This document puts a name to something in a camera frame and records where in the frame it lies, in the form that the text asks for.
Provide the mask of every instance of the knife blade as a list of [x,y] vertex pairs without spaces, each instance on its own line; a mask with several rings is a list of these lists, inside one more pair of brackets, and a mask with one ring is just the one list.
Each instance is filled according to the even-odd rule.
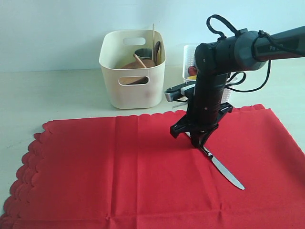
[[206,147],[200,148],[200,150],[212,161],[214,166],[220,171],[220,173],[233,185],[241,190],[244,190],[244,186],[236,179],[236,177],[208,150]]

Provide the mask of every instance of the white table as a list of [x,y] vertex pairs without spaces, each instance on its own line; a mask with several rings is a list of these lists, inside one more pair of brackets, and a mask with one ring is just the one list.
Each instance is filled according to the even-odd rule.
[[[270,80],[254,93],[232,92],[235,107],[263,104],[272,108],[299,146],[305,150],[305,58],[273,61]],[[239,89],[252,89],[265,79],[267,66],[247,73]],[[164,89],[182,82],[182,67],[167,66]],[[177,103],[163,101],[154,108],[118,110],[108,101],[101,70],[0,73],[0,214],[16,180],[21,157],[34,133],[56,119],[153,114]]]

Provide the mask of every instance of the metal cup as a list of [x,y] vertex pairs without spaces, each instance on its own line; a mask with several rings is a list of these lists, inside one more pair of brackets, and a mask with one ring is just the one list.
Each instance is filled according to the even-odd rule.
[[141,59],[141,60],[151,60],[152,59],[152,49],[138,49],[134,53]]

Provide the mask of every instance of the white wall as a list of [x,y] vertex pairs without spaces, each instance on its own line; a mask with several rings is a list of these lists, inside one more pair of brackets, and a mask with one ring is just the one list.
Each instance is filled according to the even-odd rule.
[[0,0],[0,72],[99,68],[106,33],[152,23],[167,63],[181,64],[185,44],[217,39],[205,24],[212,14],[273,34],[303,26],[304,9],[305,0]]

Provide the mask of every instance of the white storage bin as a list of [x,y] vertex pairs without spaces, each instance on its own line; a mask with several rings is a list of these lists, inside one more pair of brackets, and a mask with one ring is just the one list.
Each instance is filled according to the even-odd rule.
[[[184,46],[183,48],[183,71],[182,71],[182,78],[184,82],[188,81],[195,81],[195,80],[189,80],[187,77],[189,77],[188,74],[188,68],[193,65],[194,61],[194,54],[195,50],[199,44],[189,44]],[[237,82],[237,77],[235,77],[233,80],[230,81],[230,83],[235,83]],[[225,89],[224,94],[221,100],[221,103],[225,103],[229,101],[231,95],[231,90]]]
[[[126,39],[144,38],[144,44],[126,44]],[[159,65],[151,68],[120,69],[134,62],[134,52],[140,48],[153,48],[152,30],[122,30],[108,33],[100,53],[100,65],[111,104],[120,109],[149,108],[163,98],[166,54],[162,36],[155,31],[154,41],[161,42]],[[121,77],[147,77],[146,84],[123,85]]]

